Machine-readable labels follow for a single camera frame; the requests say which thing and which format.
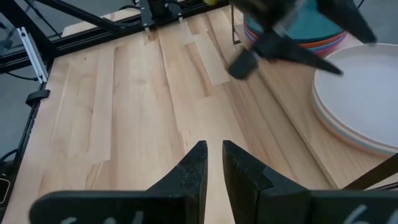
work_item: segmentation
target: plate rim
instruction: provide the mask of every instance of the plate rim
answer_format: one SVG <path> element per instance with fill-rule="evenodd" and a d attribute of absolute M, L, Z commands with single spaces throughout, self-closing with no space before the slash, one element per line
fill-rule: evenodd
<path fill-rule="evenodd" d="M 393 47 L 397 47 L 397 48 L 398 48 L 398 45 L 397 45 L 397 44 L 383 44 L 383 43 L 376 43 L 376 44 L 359 44 L 359 45 L 348 46 L 348 47 L 344 47 L 344 48 L 342 48 L 342 49 L 336 50 L 335 52 L 332 52 L 331 54 L 327 55 L 327 56 L 325 57 L 325 60 L 330 59 L 330 57 L 332 57 L 333 55 L 338 54 L 338 53 L 341 53 L 341 52 L 344 51 L 344 50 L 353 49 L 353 48 L 357 48 L 357 47 L 372 46 L 372 45 L 393 46 Z M 317 69 L 317 70 L 315 71 L 314 79 L 313 79 L 313 89 L 314 89 L 314 92 L 316 93 L 316 95 L 317 95 L 317 97 L 318 97 L 318 99 L 319 99 L 319 102 L 322 103 L 322 100 L 320 100 L 321 98 L 319 97 L 319 94 L 318 94 L 318 91 L 317 91 L 317 86 L 316 86 L 316 81 L 319 79 L 320 72 L 323 72 L 323 71 L 321 71 L 321 70 L 319 70 L 319 69 Z M 329 110 L 329 108 L 327 107 L 327 105 L 324 105 L 324 103 L 322 103 L 322 106 L 323 106 L 324 110 L 327 111 L 328 114 L 333 118 L 333 120 L 335 120 L 335 122 L 337 122 L 339 125 L 341 125 L 342 127 L 344 127 L 344 128 L 345 128 L 346 130 L 348 130 L 349 132 L 355 134 L 355 135 L 358 136 L 359 138 L 364 139 L 364 140 L 366 140 L 366 141 L 371 141 L 371 142 L 376 143 L 376 144 L 378 144 L 378 145 L 380 145 L 380 146 L 383 146 L 383 147 L 388 147 L 389 149 L 398 150 L 398 146 L 393 146 L 393 145 L 390 145 L 390 144 L 386 144 L 386 143 L 384 143 L 384 142 L 377 141 L 377 140 L 375 140 L 374 138 L 371 138 L 371 137 L 369 137 L 369 136 L 367 136 L 367 135 L 365 135 L 365 134 L 363 134 L 363 133 L 360 133 L 360 132 L 354 130 L 353 128 L 349 127 L 347 124 L 345 124 L 345 123 L 343 123 L 342 121 L 338 120 L 338 119 L 335 117 L 335 115 L 333 115 L 333 114 L 330 112 L 330 110 Z"/>

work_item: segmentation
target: black bracket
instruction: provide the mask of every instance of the black bracket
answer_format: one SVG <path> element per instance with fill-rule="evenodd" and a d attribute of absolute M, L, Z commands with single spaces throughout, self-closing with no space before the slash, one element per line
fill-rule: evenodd
<path fill-rule="evenodd" d="M 176 0 L 141 0 L 139 4 L 144 28 L 168 24 L 182 17 L 180 3 Z"/>
<path fill-rule="evenodd" d="M 48 98 L 49 95 L 50 90 L 37 90 L 27 96 L 25 103 L 32 107 L 34 103 L 39 102 L 42 99 Z"/>

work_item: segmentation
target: stack of bowls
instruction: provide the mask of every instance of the stack of bowls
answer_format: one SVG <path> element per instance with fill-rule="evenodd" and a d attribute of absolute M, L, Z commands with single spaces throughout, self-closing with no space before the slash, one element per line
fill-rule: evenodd
<path fill-rule="evenodd" d="M 247 15 L 244 15 L 243 21 L 246 37 L 254 42 L 262 33 L 261 26 Z M 287 35 L 302 47 L 317 55 L 323 55 L 343 41 L 347 33 L 317 11 L 316 0 L 308 0 L 299 10 Z"/>

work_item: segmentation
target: wood plank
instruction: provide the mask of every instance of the wood plank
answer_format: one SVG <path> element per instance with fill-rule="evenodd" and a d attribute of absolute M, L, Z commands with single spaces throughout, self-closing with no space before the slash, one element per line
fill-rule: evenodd
<path fill-rule="evenodd" d="M 236 27 L 241 41 L 248 46 L 243 27 Z M 348 35 L 337 49 L 361 44 Z M 386 158 L 368 154 L 332 136 L 317 120 L 311 104 L 311 86 L 315 69 L 289 62 L 259 62 L 259 71 L 283 109 L 311 150 L 330 183 L 343 188 Z M 375 186 L 395 182 L 394 175 Z"/>
<path fill-rule="evenodd" d="M 34 200 L 55 190 L 145 190 L 203 139 L 206 223 L 233 223 L 225 139 L 308 188 L 330 188 L 260 74 L 226 76 L 238 51 L 227 9 L 58 58 L 4 223 L 27 223 Z"/>

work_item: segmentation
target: stack of plates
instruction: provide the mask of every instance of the stack of plates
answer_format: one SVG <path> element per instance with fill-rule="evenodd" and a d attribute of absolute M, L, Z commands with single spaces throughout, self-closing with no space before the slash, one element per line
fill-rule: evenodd
<path fill-rule="evenodd" d="M 249 16 L 244 15 L 244 33 L 253 42 L 262 33 L 262 28 Z M 345 38 L 346 32 L 317 11 L 315 0 L 308 0 L 298 12 L 287 35 L 306 49 L 321 55 L 339 44 Z"/>
<path fill-rule="evenodd" d="M 349 47 L 326 59 L 344 75 L 315 73 L 312 96 L 319 120 L 358 149 L 398 153 L 398 45 Z"/>

